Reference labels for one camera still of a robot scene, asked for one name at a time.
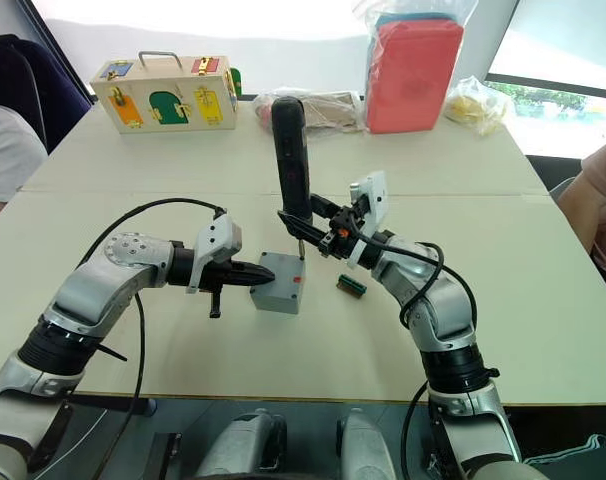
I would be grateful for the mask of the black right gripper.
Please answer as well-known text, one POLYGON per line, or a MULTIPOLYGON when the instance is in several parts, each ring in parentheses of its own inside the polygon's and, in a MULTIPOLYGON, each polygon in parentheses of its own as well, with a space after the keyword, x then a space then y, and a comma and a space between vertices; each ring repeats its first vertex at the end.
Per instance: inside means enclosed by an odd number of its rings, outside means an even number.
POLYGON ((364 215, 370 212, 369 200, 359 197, 355 204, 341 207, 325 197, 312 194, 310 204, 314 214, 329 220, 328 232, 282 210, 277 215, 288 233, 297 240, 319 247, 325 257, 348 259, 359 241, 355 231, 364 224, 364 215))

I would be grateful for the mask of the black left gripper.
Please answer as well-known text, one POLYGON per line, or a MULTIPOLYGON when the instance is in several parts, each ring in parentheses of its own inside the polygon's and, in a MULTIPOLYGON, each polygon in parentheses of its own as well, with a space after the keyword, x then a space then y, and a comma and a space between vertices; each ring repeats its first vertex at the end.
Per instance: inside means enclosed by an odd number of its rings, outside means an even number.
POLYGON ((221 317, 221 294, 224 286, 255 287, 275 280, 274 273, 262 265, 244 261, 208 263, 201 274, 198 291, 210 294, 209 317, 221 317))

